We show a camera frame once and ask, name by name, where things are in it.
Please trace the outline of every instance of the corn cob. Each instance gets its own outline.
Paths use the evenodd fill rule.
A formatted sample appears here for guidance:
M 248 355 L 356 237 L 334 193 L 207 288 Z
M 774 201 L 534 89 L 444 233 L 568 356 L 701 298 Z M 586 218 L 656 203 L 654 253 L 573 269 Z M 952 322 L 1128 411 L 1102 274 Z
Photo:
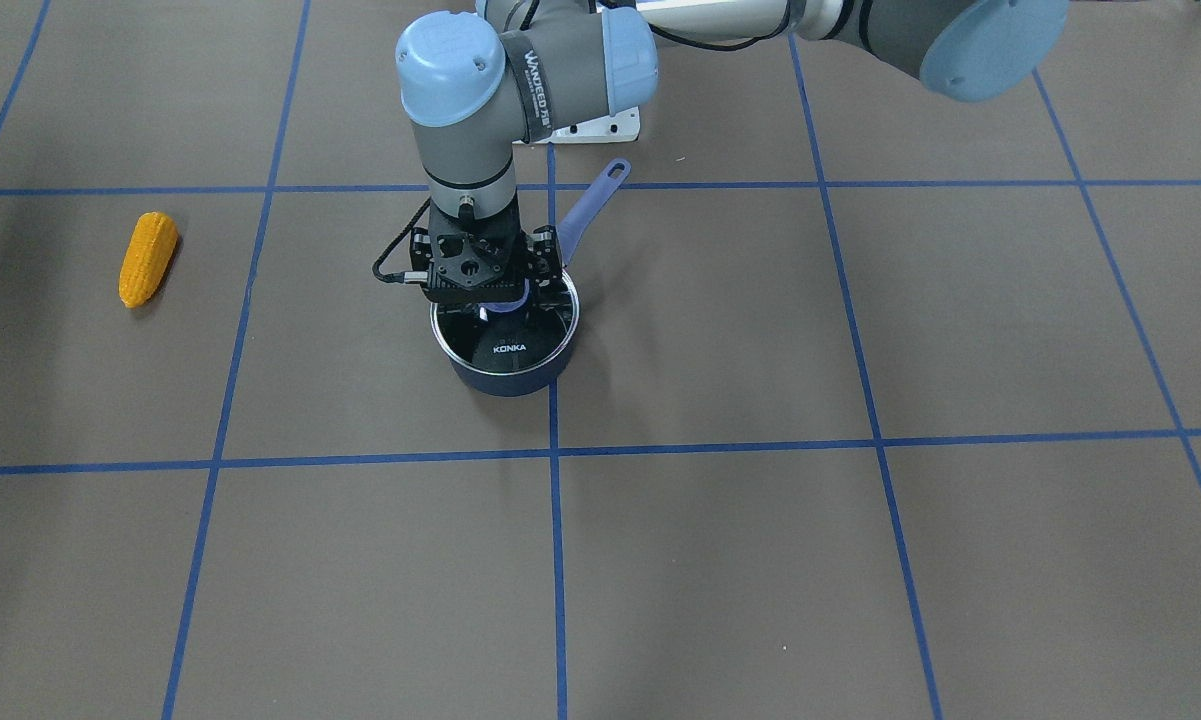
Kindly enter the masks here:
M 120 265 L 120 300 L 125 307 L 137 307 L 155 295 L 169 259 L 178 245 L 178 224 L 163 212 L 148 212 L 138 218 L 129 251 Z

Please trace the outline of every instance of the black label band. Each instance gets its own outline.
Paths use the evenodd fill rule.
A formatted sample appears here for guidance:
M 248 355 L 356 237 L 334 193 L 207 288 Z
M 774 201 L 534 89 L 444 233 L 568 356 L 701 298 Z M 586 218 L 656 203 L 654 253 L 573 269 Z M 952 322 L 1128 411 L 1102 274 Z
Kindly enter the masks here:
M 516 88 L 521 92 L 524 126 L 527 128 L 524 142 L 545 140 L 555 132 L 546 70 L 542 67 L 542 59 L 524 32 L 503 32 L 501 40 L 507 50 L 512 76 L 516 78 Z

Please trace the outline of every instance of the robotic arm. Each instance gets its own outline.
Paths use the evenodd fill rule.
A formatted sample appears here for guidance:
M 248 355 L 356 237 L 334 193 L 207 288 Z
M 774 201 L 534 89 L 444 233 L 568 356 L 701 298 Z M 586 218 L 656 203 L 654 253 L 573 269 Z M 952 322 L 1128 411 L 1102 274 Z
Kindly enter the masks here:
M 471 386 L 522 395 L 568 361 L 576 292 L 564 272 L 590 218 L 629 172 L 615 161 L 560 230 L 524 232 L 513 142 L 637 108 L 658 88 L 662 37 L 740 49 L 784 34 L 859 46 L 952 100 L 990 100 L 1044 60 L 1068 0 L 476 0 L 396 44 L 400 100 L 428 173 L 411 272 L 436 340 Z M 741 44 L 722 42 L 749 38 Z

